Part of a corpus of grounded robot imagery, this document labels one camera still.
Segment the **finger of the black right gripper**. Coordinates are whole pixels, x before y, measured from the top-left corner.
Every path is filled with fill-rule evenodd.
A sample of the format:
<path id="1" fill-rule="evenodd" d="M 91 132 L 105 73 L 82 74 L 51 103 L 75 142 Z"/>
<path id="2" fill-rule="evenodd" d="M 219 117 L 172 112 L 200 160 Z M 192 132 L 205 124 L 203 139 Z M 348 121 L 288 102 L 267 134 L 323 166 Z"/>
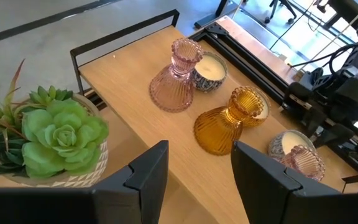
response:
<path id="1" fill-rule="evenodd" d="M 324 129 L 316 136 L 314 140 L 314 147 L 319 148 L 326 145 L 340 145 L 350 140 L 355 135 L 354 131 L 343 126 L 342 124 L 335 124 L 328 129 Z"/>
<path id="2" fill-rule="evenodd" d="M 314 107 L 306 111 L 303 116 L 303 122 L 307 128 L 319 126 L 326 119 L 326 114 Z"/>

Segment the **black aluminium table frame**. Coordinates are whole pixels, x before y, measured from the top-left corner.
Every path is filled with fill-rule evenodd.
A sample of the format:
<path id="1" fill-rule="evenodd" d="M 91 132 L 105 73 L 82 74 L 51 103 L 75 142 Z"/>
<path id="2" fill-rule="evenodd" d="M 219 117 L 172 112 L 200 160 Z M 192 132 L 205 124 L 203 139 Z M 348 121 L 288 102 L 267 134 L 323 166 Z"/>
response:
<path id="1" fill-rule="evenodd" d="M 204 29 L 199 30 L 191 35 L 190 39 L 196 42 L 201 40 L 206 41 L 213 49 L 218 51 L 226 60 L 252 80 L 253 83 L 261 88 L 276 103 L 280 103 L 290 116 L 303 124 L 307 136 L 315 136 L 318 127 L 328 129 L 335 124 L 342 124 L 334 122 L 326 115 L 326 119 L 319 126 L 307 128 L 303 122 L 304 114 L 312 107 L 316 109 L 318 108 L 309 103 L 300 101 L 295 96 L 291 96 L 289 100 L 285 100 L 285 92 L 290 85 L 284 83 L 284 81 L 278 77 L 270 67 L 241 45 L 218 23 L 215 22 Z M 355 128 L 349 129 L 353 130 L 355 133 L 350 140 L 340 145 L 330 144 L 327 146 L 353 169 L 358 171 L 358 135 Z M 344 181 L 345 183 L 358 182 L 358 175 L 346 177 Z"/>

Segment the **blue patterned tin candle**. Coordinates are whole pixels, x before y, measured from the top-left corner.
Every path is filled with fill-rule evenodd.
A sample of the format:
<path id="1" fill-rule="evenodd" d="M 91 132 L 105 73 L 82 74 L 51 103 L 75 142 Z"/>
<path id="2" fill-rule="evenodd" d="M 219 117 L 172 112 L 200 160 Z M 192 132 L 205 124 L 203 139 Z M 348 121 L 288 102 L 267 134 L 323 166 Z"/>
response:
<path id="1" fill-rule="evenodd" d="M 205 93 L 217 90 L 226 79 L 227 73 L 227 65 L 221 57 L 204 51 L 203 58 L 192 71 L 193 86 Z"/>
<path id="2" fill-rule="evenodd" d="M 274 159 L 281 160 L 291 152 L 295 146 L 305 146 L 311 150 L 316 150 L 312 141 L 303 133 L 291 129 L 275 136 L 268 147 L 268 155 Z"/>

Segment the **pink ribbed glass candle holder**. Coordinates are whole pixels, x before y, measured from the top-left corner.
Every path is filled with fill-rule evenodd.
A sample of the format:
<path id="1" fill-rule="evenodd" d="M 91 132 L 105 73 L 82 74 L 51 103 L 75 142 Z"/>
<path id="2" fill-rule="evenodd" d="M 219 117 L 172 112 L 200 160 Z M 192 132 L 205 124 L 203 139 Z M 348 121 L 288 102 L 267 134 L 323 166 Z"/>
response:
<path id="1" fill-rule="evenodd" d="M 178 113 L 193 102 L 193 70 L 203 58 L 203 49 L 187 38 L 175 40 L 171 48 L 171 62 L 152 79 L 149 95 L 160 109 Z"/>
<path id="2" fill-rule="evenodd" d="M 280 162 L 316 181 L 321 181 L 325 175 L 323 159 L 315 149 L 308 146 L 295 146 Z"/>

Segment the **succulent in patterned white pot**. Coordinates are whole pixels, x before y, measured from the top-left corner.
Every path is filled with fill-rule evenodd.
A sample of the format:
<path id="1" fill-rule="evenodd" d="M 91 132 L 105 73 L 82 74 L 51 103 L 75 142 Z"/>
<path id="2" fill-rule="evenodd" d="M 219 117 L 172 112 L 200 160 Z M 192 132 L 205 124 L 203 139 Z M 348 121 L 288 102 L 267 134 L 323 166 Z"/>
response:
<path id="1" fill-rule="evenodd" d="M 0 176 L 26 187 L 90 187 L 107 166 L 109 125 L 71 90 L 39 86 L 14 101 L 17 79 L 0 103 Z"/>

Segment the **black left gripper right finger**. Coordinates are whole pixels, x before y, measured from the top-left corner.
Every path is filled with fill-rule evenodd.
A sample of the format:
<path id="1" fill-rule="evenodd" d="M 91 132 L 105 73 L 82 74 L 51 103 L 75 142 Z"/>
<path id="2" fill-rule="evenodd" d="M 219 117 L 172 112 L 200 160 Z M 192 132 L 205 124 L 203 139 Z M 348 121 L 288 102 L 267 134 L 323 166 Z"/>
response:
<path id="1" fill-rule="evenodd" d="M 231 164 L 250 224 L 331 224 L 319 182 L 240 141 Z"/>

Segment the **wooden shelf with black frame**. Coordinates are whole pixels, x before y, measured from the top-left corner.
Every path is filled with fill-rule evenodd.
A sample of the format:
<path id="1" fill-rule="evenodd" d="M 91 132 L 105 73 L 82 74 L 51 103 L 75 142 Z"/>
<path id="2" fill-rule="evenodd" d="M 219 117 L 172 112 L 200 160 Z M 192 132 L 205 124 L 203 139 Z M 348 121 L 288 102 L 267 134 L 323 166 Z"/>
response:
<path id="1" fill-rule="evenodd" d="M 76 57 L 146 28 L 158 27 L 149 35 L 75 68 L 80 85 L 90 85 L 109 121 L 109 159 L 104 176 L 166 139 L 169 171 L 160 224 L 249 224 L 229 156 L 214 156 L 202 150 L 195 141 L 193 123 L 202 112 L 225 105 L 235 87 L 259 87 L 201 40 L 205 50 L 218 54 L 228 65 L 229 76 L 222 87 L 212 93 L 195 93 L 192 105 L 181 113 L 169 113 L 155 106 L 149 96 L 149 83 L 169 63 L 171 44 L 181 37 L 176 28 L 178 17 L 177 10 L 168 11 L 77 47 L 71 53 Z M 218 19 L 217 23 L 284 83 L 291 83 L 294 71 L 253 36 L 228 17 Z M 242 142 L 260 152 L 267 152 L 273 137 L 298 126 L 282 112 L 279 103 L 269 99 L 272 112 L 266 122 L 246 129 L 241 135 Z"/>

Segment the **amber ribbed glass candle holder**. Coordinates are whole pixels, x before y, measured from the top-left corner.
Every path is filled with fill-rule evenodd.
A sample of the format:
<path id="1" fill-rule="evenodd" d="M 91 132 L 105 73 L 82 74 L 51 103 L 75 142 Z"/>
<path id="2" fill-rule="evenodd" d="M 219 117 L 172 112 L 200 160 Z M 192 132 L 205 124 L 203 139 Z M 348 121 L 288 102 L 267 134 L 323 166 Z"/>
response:
<path id="1" fill-rule="evenodd" d="M 200 114 L 193 127 L 197 143 L 210 154 L 224 156 L 239 140 L 243 122 L 263 111 L 263 103 L 257 92 L 249 86 L 233 90 L 226 106 Z"/>

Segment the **black desk foot bar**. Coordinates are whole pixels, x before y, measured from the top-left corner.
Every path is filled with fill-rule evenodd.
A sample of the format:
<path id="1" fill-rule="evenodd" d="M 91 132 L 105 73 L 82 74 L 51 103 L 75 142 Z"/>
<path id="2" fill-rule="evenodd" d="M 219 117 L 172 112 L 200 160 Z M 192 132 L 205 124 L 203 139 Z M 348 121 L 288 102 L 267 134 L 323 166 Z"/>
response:
<path id="1" fill-rule="evenodd" d="M 196 21 L 194 23 L 194 26 L 197 29 L 200 29 L 217 19 L 219 19 L 222 16 L 226 16 L 232 12 L 234 12 L 239 5 L 234 2 L 234 0 L 220 0 L 219 5 L 214 13 Z"/>

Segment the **gold tin candle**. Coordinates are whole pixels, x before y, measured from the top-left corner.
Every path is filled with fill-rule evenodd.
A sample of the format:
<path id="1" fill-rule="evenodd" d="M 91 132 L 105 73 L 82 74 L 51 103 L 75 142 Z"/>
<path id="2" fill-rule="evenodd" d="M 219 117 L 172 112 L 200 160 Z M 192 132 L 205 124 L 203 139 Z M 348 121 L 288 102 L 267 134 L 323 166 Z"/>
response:
<path id="1" fill-rule="evenodd" d="M 246 118 L 243 120 L 243 127 L 245 128 L 253 128 L 256 126 L 260 126 L 270 115 L 270 100 L 269 97 L 260 89 L 256 87 L 251 87 L 257 95 L 260 96 L 260 99 L 262 100 L 262 112 L 256 117 Z"/>

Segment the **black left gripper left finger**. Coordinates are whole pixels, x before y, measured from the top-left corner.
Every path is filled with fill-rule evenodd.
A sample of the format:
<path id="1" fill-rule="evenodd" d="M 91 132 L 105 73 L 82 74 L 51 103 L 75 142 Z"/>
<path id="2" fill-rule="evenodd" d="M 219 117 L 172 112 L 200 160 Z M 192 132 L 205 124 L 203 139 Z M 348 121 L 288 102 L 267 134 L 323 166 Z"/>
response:
<path id="1" fill-rule="evenodd" d="M 168 178 L 168 141 L 161 140 L 93 186 L 96 224 L 158 224 Z"/>

